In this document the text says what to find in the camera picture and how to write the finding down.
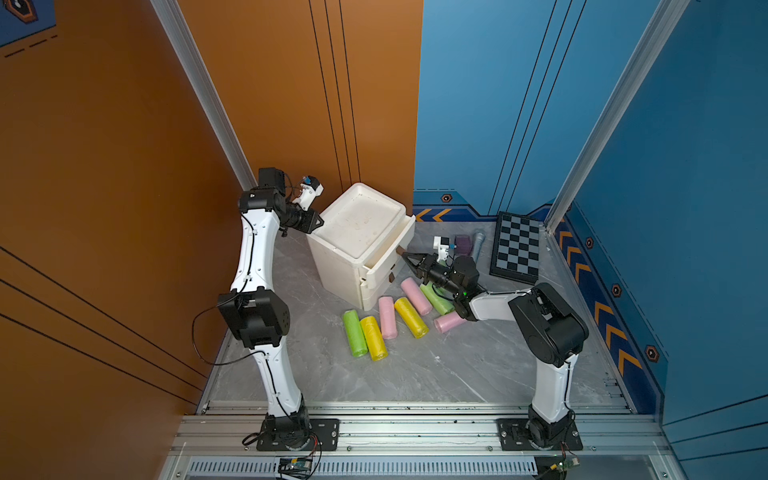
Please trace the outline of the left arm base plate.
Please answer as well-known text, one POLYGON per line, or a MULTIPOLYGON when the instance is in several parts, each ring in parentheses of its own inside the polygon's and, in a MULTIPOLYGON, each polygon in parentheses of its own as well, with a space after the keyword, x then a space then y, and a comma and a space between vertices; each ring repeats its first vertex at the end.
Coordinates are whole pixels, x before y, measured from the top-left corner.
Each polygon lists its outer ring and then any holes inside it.
POLYGON ((255 442, 258 451, 335 451, 340 420, 336 418, 294 419, 267 416, 255 442))

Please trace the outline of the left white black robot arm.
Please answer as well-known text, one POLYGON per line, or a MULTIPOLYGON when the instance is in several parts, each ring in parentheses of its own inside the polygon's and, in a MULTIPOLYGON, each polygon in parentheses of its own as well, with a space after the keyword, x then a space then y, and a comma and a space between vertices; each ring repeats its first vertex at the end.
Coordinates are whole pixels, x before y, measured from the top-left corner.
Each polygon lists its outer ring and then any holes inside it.
POLYGON ((244 192, 238 209, 242 233, 238 266, 230 291, 219 296, 217 308, 259 369, 268 402, 266 430, 306 435, 310 421, 287 353, 290 311, 274 290, 273 265, 279 233, 287 229, 309 233, 322 220, 314 210, 289 203, 275 187, 244 192))

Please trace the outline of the white three-drawer cabinet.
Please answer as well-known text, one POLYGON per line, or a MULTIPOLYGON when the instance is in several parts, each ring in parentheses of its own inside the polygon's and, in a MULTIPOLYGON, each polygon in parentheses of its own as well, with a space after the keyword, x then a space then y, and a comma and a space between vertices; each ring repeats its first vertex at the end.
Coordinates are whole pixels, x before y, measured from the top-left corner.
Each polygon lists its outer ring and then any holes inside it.
POLYGON ((357 309, 368 311, 377 305, 394 282, 370 291, 361 286, 363 263, 406 213, 398 201, 364 183, 356 183, 321 214, 324 225, 308 236, 322 286, 357 309))

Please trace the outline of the pink roll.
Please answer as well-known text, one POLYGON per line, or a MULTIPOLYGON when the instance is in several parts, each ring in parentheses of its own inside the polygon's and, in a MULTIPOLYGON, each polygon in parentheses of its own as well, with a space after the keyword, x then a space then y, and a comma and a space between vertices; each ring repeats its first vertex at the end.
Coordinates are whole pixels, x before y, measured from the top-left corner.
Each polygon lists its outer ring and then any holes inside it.
POLYGON ((456 311, 442 315, 434 320, 436 329, 442 334, 466 323, 467 320, 462 318, 456 311))
POLYGON ((408 277, 403 280, 401 288, 420 316, 428 315, 433 310, 431 302, 421 290, 421 284, 418 284, 413 278, 408 277))
POLYGON ((382 337, 385 340, 395 339, 398 336, 398 332, 393 298, 391 296, 380 297, 378 299, 378 308, 382 337))

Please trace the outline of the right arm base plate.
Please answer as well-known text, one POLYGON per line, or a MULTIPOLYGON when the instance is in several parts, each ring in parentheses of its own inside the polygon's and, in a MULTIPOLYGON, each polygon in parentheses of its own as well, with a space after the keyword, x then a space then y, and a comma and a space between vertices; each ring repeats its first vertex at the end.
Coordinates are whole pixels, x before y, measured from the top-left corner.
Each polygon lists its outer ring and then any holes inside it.
POLYGON ((496 427, 504 451, 583 450, 575 419, 569 416, 552 424, 539 418, 500 418, 496 427))

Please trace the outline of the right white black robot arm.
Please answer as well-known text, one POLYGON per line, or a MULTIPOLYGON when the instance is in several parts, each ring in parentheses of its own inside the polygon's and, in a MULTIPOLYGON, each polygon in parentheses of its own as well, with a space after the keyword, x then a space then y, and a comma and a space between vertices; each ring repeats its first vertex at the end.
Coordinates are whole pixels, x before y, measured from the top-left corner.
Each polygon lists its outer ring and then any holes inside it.
POLYGON ((458 256, 447 266, 435 253, 397 253, 423 284, 444 290, 454 312, 468 322, 517 324, 536 358, 536 386, 528 410, 528 430, 539 445, 575 428, 570 406, 573 370, 589 336, 586 322, 548 283, 524 290, 490 292, 479 283, 476 262, 458 256))

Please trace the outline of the white drawer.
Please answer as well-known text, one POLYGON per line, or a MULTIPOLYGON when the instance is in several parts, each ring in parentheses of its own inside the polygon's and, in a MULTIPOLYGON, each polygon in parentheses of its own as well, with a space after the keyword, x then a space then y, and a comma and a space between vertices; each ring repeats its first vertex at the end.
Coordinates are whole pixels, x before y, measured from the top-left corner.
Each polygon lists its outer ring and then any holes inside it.
POLYGON ((402 268, 399 248, 406 249, 414 236, 416 219, 403 216, 384 238, 373 254, 363 263, 361 286, 366 290, 376 290, 381 285, 390 283, 389 277, 396 275, 402 268))

